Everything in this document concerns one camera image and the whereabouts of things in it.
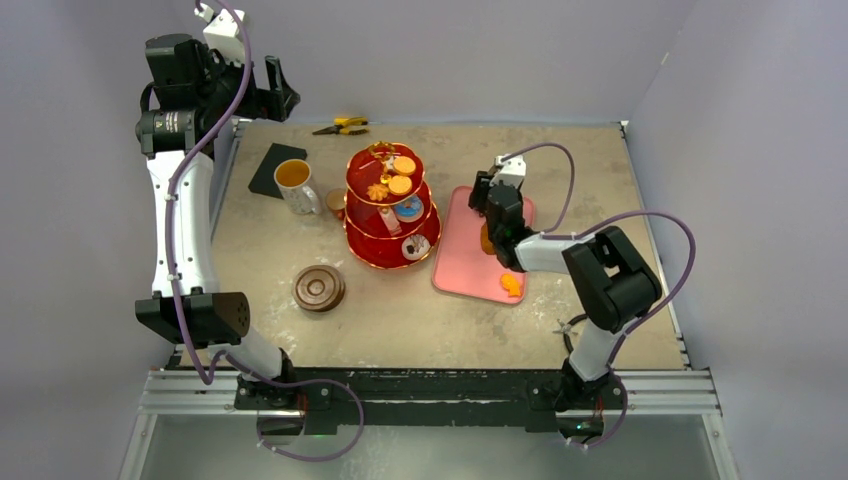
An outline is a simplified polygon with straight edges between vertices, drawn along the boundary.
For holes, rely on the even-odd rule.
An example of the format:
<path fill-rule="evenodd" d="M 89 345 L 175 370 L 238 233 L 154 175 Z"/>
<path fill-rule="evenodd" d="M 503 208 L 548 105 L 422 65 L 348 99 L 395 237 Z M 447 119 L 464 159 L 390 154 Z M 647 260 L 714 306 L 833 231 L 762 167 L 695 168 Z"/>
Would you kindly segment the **orange flower cookie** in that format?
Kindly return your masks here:
<path fill-rule="evenodd" d="M 386 184 L 375 183 L 367 187 L 366 194 L 370 201 L 379 204 L 388 198 L 390 190 Z"/>

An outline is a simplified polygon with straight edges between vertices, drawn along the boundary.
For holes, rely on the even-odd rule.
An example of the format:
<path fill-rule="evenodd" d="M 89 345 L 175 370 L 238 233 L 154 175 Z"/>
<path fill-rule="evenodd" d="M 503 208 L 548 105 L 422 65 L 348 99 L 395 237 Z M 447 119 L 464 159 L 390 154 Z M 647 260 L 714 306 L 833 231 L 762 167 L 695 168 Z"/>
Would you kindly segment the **red three-tier cake stand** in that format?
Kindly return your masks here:
<path fill-rule="evenodd" d="M 424 261 L 441 237 L 426 168 L 407 145 L 379 141 L 347 164 L 344 230 L 351 253 L 381 270 Z"/>

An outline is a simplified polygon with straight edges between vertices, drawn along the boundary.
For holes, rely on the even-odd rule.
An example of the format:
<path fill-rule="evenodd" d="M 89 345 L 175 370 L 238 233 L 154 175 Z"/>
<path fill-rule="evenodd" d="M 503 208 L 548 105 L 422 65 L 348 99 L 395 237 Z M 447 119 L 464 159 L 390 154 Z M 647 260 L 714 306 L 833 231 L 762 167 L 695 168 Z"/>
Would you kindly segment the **pink serving tray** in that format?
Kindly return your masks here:
<path fill-rule="evenodd" d="M 526 275 L 501 266 L 497 258 L 480 248 L 480 229 L 484 223 L 468 206 L 472 188 L 459 186 L 450 196 L 437 246 L 432 283 L 450 294 L 517 305 L 524 300 Z M 522 296 L 510 298 L 500 284 L 502 274 L 514 275 L 522 285 Z"/>

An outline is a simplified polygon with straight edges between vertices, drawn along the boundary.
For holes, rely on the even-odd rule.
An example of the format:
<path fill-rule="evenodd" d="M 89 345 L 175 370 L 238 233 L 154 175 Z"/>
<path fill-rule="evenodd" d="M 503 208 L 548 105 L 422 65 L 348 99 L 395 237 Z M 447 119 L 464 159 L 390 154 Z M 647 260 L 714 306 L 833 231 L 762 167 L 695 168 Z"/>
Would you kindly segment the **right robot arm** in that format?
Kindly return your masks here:
<path fill-rule="evenodd" d="M 607 375 L 625 328 L 661 298 L 660 281 L 620 228 L 577 240 L 546 238 L 526 224 L 520 189 L 493 179 L 477 172 L 468 204 L 485 218 L 485 238 L 499 263 L 515 272 L 568 275 L 588 317 L 561 381 L 564 399 L 584 407 L 599 396 L 599 379 Z"/>

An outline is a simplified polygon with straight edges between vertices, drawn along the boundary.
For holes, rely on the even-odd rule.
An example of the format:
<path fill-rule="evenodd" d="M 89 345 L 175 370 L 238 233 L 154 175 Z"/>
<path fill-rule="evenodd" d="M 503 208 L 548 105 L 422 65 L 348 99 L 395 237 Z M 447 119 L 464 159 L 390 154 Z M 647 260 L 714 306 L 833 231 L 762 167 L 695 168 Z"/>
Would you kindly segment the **pink cake slice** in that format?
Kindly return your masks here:
<path fill-rule="evenodd" d="M 396 238 L 402 234 L 401 222 L 395 214 L 391 206 L 381 206 L 377 209 L 380 218 L 387 229 L 391 238 Z"/>

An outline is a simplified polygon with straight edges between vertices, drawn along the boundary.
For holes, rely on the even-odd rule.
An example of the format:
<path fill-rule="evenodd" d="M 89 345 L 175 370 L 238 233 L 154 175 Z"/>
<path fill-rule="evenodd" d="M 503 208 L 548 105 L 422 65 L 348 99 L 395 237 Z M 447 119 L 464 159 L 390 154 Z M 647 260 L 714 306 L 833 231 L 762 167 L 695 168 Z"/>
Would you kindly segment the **round orange cookie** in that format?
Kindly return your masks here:
<path fill-rule="evenodd" d="M 387 188 L 392 195 L 404 196 L 409 194 L 412 191 L 413 182 L 412 180 L 403 175 L 394 175 L 392 176 L 388 183 Z"/>

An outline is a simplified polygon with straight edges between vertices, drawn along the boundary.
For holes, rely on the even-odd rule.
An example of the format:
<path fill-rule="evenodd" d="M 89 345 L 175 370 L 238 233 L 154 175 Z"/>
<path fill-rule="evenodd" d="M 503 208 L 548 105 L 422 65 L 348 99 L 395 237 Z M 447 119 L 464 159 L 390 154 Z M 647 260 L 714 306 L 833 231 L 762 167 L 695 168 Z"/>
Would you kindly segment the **round cracker cookie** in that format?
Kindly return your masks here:
<path fill-rule="evenodd" d="M 412 176 L 417 171 L 416 162 L 408 156 L 395 156 L 392 159 L 391 170 L 400 176 Z"/>

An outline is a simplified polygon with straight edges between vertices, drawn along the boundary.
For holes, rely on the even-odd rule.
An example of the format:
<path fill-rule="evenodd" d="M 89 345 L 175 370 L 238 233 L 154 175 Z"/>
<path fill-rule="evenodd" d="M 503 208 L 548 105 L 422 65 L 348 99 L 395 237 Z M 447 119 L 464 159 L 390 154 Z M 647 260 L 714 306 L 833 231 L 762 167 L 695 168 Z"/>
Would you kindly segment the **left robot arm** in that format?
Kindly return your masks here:
<path fill-rule="evenodd" d="M 211 253 L 210 194 L 214 141 L 231 117 L 283 121 L 297 102 L 277 58 L 266 60 L 270 89 L 255 85 L 249 40 L 243 33 L 155 37 L 145 44 L 152 80 L 140 95 L 135 127 L 153 187 L 156 265 L 151 292 L 136 301 L 137 320 L 183 345 L 205 383 L 215 367 L 197 356 L 209 349 L 226 358 L 272 408 L 297 399 L 298 382 L 286 353 L 250 324 L 242 292 L 224 292 Z"/>

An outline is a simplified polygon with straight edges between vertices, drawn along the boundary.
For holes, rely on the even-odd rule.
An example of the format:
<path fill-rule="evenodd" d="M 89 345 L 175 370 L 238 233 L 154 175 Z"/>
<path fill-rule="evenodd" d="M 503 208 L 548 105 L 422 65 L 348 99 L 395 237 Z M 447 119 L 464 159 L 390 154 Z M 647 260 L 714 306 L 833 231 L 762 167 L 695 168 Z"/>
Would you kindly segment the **blue frosted donut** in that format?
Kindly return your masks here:
<path fill-rule="evenodd" d="M 393 211 L 400 222 L 413 223 L 424 214 L 424 204 L 418 195 L 412 195 L 403 202 L 395 204 Z"/>

